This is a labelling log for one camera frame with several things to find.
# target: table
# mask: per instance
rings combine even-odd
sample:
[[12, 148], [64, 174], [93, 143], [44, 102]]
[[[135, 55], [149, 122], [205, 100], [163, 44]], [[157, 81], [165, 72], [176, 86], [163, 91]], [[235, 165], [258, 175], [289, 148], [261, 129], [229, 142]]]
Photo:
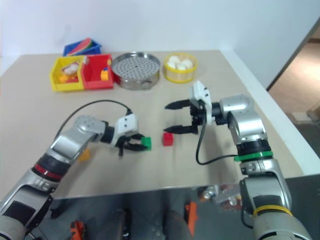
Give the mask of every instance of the table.
[[[151, 52], [163, 61], [170, 52]], [[210, 90], [211, 100], [247, 94], [246, 87], [219, 50], [188, 51], [199, 62], [196, 80]], [[117, 57], [120, 52], [112, 53]], [[53, 92], [49, 72], [57, 54], [21, 56], [1, 79], [1, 191], [2, 198], [24, 172], [42, 156], [64, 119], [79, 106], [99, 99], [128, 105], [139, 120], [139, 131], [152, 138], [152, 151], [124, 151], [103, 143], [89, 145], [92, 158], [76, 162], [62, 179], [55, 198], [72, 198], [141, 192], [173, 187], [237, 183], [243, 176], [239, 163], [231, 158], [210, 165], [196, 163], [199, 135], [175, 135], [172, 147], [162, 146], [163, 129], [191, 123], [189, 109], [165, 110], [170, 102], [187, 99], [192, 82], [175, 84], [161, 74], [158, 84], [147, 91], [114, 89]], [[256, 105], [265, 124], [269, 143], [286, 178], [303, 175], [273, 125]], [[80, 115], [91, 114], [110, 124], [124, 116], [125, 109], [112, 103], [98, 103]], [[235, 154], [236, 147], [226, 125], [206, 128], [200, 160]]]

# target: perforated metal tray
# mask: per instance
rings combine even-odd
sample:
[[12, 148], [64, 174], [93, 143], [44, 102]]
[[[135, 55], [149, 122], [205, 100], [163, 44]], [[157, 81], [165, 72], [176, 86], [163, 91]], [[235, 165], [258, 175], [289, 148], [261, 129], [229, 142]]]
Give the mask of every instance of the perforated metal tray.
[[111, 64], [115, 81], [123, 88], [146, 90], [160, 78], [160, 61], [145, 52], [130, 52], [118, 56]]

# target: person's legs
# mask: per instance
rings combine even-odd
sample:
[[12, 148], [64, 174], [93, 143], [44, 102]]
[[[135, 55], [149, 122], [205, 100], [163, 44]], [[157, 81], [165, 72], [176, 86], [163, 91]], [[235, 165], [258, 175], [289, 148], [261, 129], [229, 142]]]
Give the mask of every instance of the person's legs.
[[169, 211], [165, 215], [163, 230], [166, 240], [193, 239], [184, 218], [179, 213], [173, 210]]
[[115, 211], [111, 218], [103, 225], [97, 234], [99, 240], [124, 240], [124, 228], [126, 225], [127, 212], [119, 209]]

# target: blue tray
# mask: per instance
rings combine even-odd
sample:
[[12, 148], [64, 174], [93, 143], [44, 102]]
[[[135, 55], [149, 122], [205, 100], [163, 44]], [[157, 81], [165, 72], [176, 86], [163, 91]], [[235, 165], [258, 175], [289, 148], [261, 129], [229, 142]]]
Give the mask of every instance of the blue tray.
[[[77, 42], [71, 43], [69, 45], [66, 45], [64, 47], [62, 56], [65, 57], [72, 49], [74, 49], [81, 42], [82, 41], [77, 41]], [[99, 43], [97, 43], [96, 41], [92, 40], [91, 47], [89, 47], [83, 51], [80, 51], [80, 52], [76, 53], [75, 55], [101, 54], [100, 48], [101, 48], [101, 45]]]

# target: yellow ring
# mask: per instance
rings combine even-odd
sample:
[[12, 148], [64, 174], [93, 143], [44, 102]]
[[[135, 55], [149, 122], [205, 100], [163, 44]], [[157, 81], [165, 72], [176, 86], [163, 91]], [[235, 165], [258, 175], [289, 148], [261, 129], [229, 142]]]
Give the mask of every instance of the yellow ring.
[[257, 215], [258, 212], [263, 211], [263, 210], [281, 210], [281, 211], [293, 216], [289, 209], [287, 209], [284, 206], [279, 206], [279, 205], [264, 205], [264, 206], [257, 207], [253, 211], [253, 216]]
[[175, 79], [173, 79], [173, 78], [171, 78], [171, 77], [168, 77], [168, 76], [164, 76], [166, 79], [168, 79], [169, 81], [171, 81], [171, 82], [173, 82], [173, 83], [175, 83], [175, 84], [185, 84], [185, 83], [188, 83], [188, 82], [191, 82], [193, 79], [194, 79], [194, 77], [192, 77], [192, 78], [189, 78], [189, 79], [187, 79], [187, 80], [175, 80]]
[[[169, 58], [170, 58], [172, 55], [186, 55], [186, 56], [188, 56], [189, 58], [191, 58], [191, 59], [194, 60], [195, 65], [194, 65], [193, 68], [190, 68], [190, 69], [187, 69], [187, 70], [178, 70], [178, 69], [171, 68], [171, 67], [169, 67], [169, 65], [168, 65], [168, 60], [169, 60]], [[165, 67], [167, 70], [169, 70], [169, 71], [171, 71], [171, 72], [174, 72], [174, 73], [176, 73], [176, 74], [189, 74], [189, 73], [194, 72], [194, 71], [197, 69], [197, 67], [198, 67], [198, 60], [196, 59], [195, 56], [193, 56], [193, 55], [191, 55], [191, 54], [189, 54], [189, 53], [186, 53], [186, 52], [175, 52], [175, 53], [170, 54], [169, 56], [167, 56], [167, 57], [164, 59], [164, 67]]]

